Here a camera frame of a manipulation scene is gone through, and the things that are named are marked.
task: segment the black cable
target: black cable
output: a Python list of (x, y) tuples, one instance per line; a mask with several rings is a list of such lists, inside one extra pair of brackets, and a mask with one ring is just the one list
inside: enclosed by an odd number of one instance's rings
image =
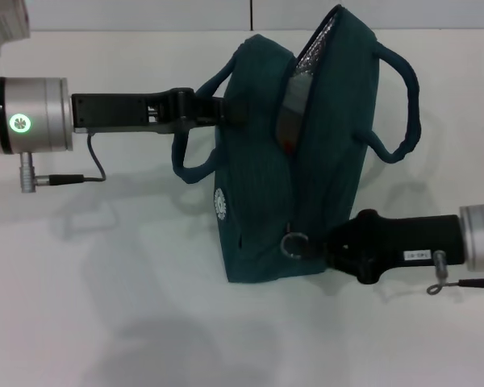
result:
[(459, 280), (458, 282), (446, 282), (442, 284), (435, 284), (427, 288), (427, 293), (431, 296), (438, 294), (443, 288), (450, 286), (459, 286), (460, 288), (475, 288), (484, 289), (484, 278), (471, 278), (466, 280)]
[(95, 182), (101, 182), (101, 181), (106, 181), (106, 172), (104, 171), (104, 168), (100, 164), (100, 161), (97, 158), (97, 155), (95, 155), (94, 148), (91, 146), (91, 138), (94, 136), (94, 133), (88, 133), (88, 151), (90, 151), (90, 156), (92, 159), (94, 159), (95, 165), (97, 165), (98, 171), (100, 172), (100, 177), (85, 177), (84, 181), (95, 181)]

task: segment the white table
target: white table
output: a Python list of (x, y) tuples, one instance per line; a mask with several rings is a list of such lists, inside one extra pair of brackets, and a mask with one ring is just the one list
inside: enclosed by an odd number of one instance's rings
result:
[[(309, 33), (266, 35), (298, 53)], [(38, 33), (6, 47), (0, 65), (4, 76), (67, 77), (79, 93), (196, 88), (248, 36)], [(484, 203), (484, 31), (378, 36), (418, 73), (423, 138), (395, 166), (369, 152), (355, 212)], [(375, 127), (392, 148), (407, 101), (382, 69)], [(193, 131), (188, 163), (204, 160), (212, 137)], [(86, 138), (74, 141), (74, 152), (36, 155), (37, 171), (95, 173)], [(0, 156), (0, 387), (484, 386), (484, 291), (430, 298), (432, 268), (375, 286), (341, 273), (230, 285), (211, 178), (175, 177), (169, 137), (94, 143), (106, 183), (34, 195), (19, 193), (17, 157)]]

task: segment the cable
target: cable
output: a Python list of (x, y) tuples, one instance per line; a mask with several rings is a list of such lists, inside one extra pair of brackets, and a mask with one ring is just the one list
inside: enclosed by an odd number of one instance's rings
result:
[(436, 250), (432, 253), (432, 260), (434, 261), (434, 268), (436, 269), (437, 284), (429, 286), (427, 293), (431, 296), (439, 294), (445, 286), (452, 286), (447, 282), (449, 278), (448, 266), (446, 263), (446, 252), (443, 250)]
[(473, 278), (468, 280), (459, 280), (458, 282), (448, 282), (445, 284), (435, 284), (427, 288), (427, 293), (431, 296), (438, 294), (443, 288), (450, 286), (459, 286), (460, 288), (484, 289), (484, 278)]
[(447, 282), (446, 284), (435, 284), (432, 286), (427, 287), (427, 293), (430, 296), (435, 296), (436, 294), (439, 294), (443, 288), (449, 288), (452, 286), (459, 286), (458, 282)]
[(97, 155), (95, 155), (94, 148), (91, 146), (91, 138), (94, 136), (94, 133), (88, 133), (88, 151), (90, 151), (90, 156), (92, 159), (94, 159), (95, 165), (97, 165), (98, 171), (100, 172), (100, 177), (85, 177), (84, 181), (94, 181), (94, 182), (101, 182), (101, 181), (106, 181), (107, 176), (106, 172), (104, 171), (104, 168), (100, 164), (100, 161), (97, 158)]

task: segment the round logo patch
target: round logo patch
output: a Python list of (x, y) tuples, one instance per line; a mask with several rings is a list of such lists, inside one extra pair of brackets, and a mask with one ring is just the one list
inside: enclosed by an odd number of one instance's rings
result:
[(224, 192), (218, 188), (215, 190), (214, 195), (215, 212), (217, 213), (217, 218), (224, 220), (226, 218), (226, 198), (224, 197)]

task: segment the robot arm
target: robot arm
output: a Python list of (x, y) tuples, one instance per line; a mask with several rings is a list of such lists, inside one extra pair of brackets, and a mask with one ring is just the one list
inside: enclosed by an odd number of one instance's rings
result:
[[(0, 0), (0, 48), (28, 38), (23, 0)], [(105, 173), (91, 147), (95, 133), (186, 132), (194, 127), (238, 125), (246, 120), (245, 106), (222, 98), (200, 98), (192, 89), (156, 94), (74, 94), (64, 78), (0, 77), (0, 153), (20, 155), (22, 192), (40, 185), (103, 181)], [(102, 177), (36, 176), (32, 153), (72, 150), (73, 133), (88, 134), (88, 147)]]

